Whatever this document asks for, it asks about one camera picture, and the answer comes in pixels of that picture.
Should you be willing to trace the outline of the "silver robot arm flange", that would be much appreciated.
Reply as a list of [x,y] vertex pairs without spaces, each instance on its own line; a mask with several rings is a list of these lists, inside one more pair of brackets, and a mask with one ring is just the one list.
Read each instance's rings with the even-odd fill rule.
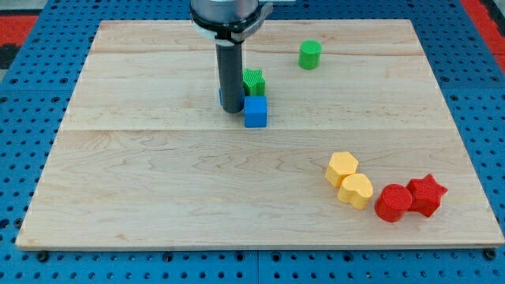
[[228,47],[252,36],[273,11],[273,3],[258,0],[191,0],[190,16],[197,33]]

